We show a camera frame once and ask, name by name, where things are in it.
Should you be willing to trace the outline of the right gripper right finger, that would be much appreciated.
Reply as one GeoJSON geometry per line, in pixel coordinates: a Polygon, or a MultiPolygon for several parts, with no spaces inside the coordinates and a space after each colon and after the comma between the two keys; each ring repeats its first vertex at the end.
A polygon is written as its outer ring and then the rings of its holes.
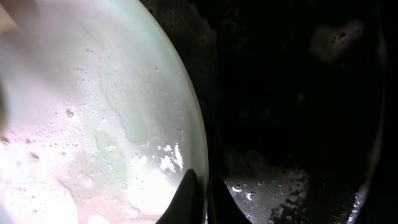
{"type": "Polygon", "coordinates": [[[219,174],[212,174],[208,186],[209,224],[251,224],[239,209],[219,174]]]}

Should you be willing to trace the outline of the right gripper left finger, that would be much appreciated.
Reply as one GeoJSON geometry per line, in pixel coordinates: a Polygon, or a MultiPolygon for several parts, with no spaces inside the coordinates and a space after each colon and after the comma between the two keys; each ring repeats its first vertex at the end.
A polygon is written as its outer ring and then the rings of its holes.
{"type": "Polygon", "coordinates": [[[189,169],[175,195],[156,224],[201,224],[204,222],[204,196],[197,174],[189,169]]]}

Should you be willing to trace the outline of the light green plate front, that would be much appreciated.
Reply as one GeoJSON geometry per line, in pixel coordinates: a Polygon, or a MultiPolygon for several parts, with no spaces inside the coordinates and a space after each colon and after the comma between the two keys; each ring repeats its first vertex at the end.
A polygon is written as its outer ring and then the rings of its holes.
{"type": "Polygon", "coordinates": [[[1,2],[1,222],[156,223],[187,170],[195,90],[140,1],[1,2]]]}

